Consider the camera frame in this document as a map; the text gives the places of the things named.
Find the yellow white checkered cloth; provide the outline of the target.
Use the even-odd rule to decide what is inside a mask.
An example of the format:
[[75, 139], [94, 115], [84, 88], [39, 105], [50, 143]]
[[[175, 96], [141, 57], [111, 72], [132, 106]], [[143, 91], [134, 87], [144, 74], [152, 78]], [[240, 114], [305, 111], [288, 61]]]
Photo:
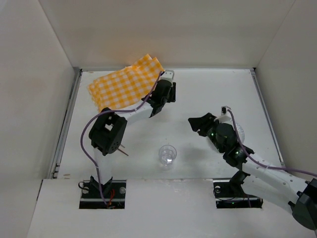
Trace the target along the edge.
[[144, 98], [161, 71], [159, 60], [147, 54], [130, 66], [93, 80], [87, 89], [99, 111], [122, 109]]

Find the clear plastic cup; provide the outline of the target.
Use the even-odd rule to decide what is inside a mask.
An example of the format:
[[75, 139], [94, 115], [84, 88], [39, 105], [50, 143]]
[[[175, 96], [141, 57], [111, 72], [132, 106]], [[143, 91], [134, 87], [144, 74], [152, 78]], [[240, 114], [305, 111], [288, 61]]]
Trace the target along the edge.
[[172, 145], [164, 145], [158, 152], [160, 168], [167, 171], [173, 168], [174, 161], [177, 157], [177, 151]]

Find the white round bowl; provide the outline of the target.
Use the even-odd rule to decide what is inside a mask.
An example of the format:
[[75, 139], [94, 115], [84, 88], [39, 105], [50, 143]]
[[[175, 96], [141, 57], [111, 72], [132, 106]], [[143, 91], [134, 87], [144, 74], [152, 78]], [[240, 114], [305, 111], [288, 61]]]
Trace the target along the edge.
[[241, 140], [242, 143], [244, 143], [244, 141], [245, 141], [245, 132], [244, 132], [242, 126], [239, 123], [236, 122], [235, 125], [236, 125], [236, 129], [238, 131], [240, 140]]

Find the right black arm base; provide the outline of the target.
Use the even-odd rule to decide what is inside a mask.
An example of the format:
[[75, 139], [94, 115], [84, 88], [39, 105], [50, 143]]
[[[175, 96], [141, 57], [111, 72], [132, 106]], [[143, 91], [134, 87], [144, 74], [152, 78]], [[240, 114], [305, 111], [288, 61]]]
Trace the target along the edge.
[[262, 208], [263, 200], [246, 194], [241, 185], [247, 174], [238, 171], [232, 178], [213, 180], [213, 195], [217, 209]]

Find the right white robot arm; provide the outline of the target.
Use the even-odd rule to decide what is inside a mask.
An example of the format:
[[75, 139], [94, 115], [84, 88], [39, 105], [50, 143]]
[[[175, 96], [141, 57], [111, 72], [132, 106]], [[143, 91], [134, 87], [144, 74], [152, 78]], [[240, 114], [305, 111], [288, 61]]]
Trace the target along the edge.
[[231, 178], [234, 191], [253, 195], [287, 211], [303, 227], [317, 229], [317, 180], [307, 181], [276, 167], [243, 145], [241, 131], [231, 110], [223, 108], [221, 116], [211, 113], [188, 118], [191, 129], [208, 138], [223, 159], [238, 172]]

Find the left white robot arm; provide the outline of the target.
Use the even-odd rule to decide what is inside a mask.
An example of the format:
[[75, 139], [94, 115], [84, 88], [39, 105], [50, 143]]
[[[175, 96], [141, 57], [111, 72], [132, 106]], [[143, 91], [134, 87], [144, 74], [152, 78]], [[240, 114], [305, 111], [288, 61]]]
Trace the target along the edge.
[[107, 170], [100, 168], [103, 157], [119, 149], [127, 126], [149, 119], [160, 113], [167, 103], [176, 101], [176, 82], [160, 79], [155, 88], [137, 103], [119, 110], [104, 108], [96, 117], [89, 132], [89, 139], [94, 149], [91, 160], [97, 170], [97, 184], [101, 191], [112, 182], [111, 166]]

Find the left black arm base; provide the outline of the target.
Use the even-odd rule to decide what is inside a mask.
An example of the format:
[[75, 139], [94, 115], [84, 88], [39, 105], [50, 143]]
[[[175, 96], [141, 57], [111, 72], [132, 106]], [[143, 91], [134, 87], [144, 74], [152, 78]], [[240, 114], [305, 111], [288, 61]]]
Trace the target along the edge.
[[126, 180], [112, 178], [101, 185], [103, 198], [99, 190], [99, 183], [93, 176], [90, 180], [78, 183], [81, 189], [79, 209], [124, 209], [126, 195]]

